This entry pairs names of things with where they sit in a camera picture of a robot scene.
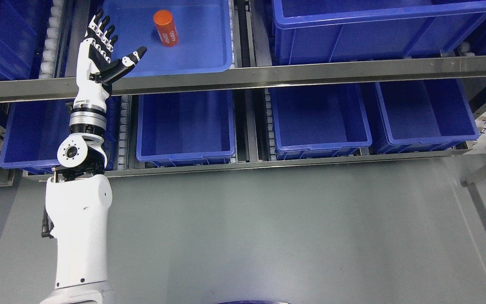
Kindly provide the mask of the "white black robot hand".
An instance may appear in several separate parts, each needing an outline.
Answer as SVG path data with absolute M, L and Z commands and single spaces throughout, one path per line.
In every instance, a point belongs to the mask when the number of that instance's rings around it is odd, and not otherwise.
M 129 74 L 143 59 L 146 46 L 121 58 L 114 58 L 114 46 L 118 35 L 110 16 L 98 10 L 89 20 L 86 33 L 79 44 L 76 84 L 78 93 L 74 108 L 89 108 L 106 112 L 106 100 L 112 94 L 112 85 Z

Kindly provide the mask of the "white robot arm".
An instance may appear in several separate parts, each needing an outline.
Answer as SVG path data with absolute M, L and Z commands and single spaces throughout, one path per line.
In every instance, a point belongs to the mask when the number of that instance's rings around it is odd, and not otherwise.
M 114 304 L 108 280 L 107 220 L 112 190 L 103 149 L 107 119 L 100 106 L 74 106 L 59 145 L 60 168 L 46 185 L 43 235 L 57 242 L 54 290 L 44 304 Z

